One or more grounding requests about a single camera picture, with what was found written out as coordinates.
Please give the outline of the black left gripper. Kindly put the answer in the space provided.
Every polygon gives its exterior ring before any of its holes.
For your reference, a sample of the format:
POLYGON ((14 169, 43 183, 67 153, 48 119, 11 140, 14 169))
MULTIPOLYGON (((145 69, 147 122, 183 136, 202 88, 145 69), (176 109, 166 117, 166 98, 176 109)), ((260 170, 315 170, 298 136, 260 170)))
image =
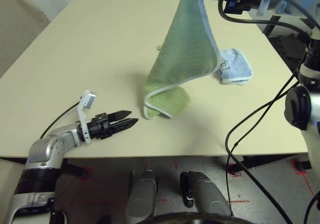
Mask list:
POLYGON ((109 114, 97 114, 87 123, 89 136, 92 139, 103 140, 130 129, 139 121, 138 118, 126 118, 131 113, 129 110, 120 110, 109 114))

